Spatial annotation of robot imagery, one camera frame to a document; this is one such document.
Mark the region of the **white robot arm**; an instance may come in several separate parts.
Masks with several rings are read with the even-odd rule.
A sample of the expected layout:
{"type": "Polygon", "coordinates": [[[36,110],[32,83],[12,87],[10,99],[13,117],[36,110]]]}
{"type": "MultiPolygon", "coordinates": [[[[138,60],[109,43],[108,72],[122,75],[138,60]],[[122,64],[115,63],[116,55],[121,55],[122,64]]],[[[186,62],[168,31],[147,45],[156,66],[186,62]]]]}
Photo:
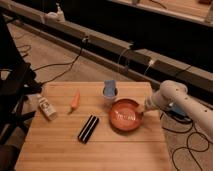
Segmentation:
{"type": "Polygon", "coordinates": [[[213,111],[187,94],[187,87],[171,80],[163,81],[159,89],[148,96],[136,111],[167,110],[171,103],[180,107],[213,140],[213,111]]]}

